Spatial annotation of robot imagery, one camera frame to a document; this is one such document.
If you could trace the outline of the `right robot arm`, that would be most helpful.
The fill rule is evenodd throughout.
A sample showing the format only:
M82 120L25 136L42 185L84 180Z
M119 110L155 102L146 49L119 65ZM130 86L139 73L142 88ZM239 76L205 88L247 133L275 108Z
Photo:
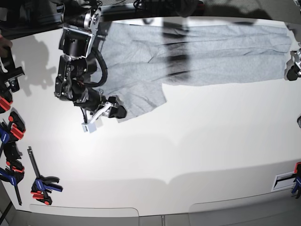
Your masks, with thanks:
M123 119L125 107L116 97L105 97L96 88L108 77L106 63L94 46L101 17L97 0L55 0L61 15L63 32L59 41L60 56L54 95L79 107L84 118L87 112L108 118Z

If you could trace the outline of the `person hand at left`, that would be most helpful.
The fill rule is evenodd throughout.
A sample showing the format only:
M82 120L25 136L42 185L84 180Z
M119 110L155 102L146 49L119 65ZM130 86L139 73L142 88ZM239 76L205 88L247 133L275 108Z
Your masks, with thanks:
M6 58L8 56L7 48L11 48L13 43L0 35L0 57Z

